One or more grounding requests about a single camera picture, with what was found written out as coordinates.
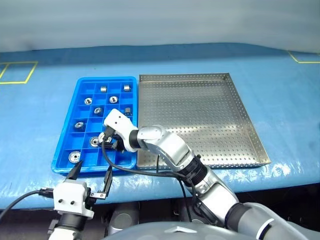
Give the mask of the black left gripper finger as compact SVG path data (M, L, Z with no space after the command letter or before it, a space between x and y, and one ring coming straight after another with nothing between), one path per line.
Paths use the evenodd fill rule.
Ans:
M103 193L108 194L113 181L113 168L111 165L108 167L103 181L104 181Z
M80 174L81 168L83 165L83 161L80 160L77 162L74 167L70 170L70 172L66 176L66 180L76 180Z

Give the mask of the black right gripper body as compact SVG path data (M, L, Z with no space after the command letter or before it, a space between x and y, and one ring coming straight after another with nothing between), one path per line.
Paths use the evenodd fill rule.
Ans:
M126 152L126 148L124 146L124 141L119 135L113 135L111 140L111 147L116 150L117 152L124 153Z

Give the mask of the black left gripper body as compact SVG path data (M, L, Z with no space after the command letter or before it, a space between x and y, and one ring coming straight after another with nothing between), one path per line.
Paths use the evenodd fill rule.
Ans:
M105 200L108 196L107 192L103 192L103 191L93 192L91 191L90 187L87 188L86 193L87 193L87 197L85 198L84 203L85 203L85 208L88 210L92 210L97 200Z

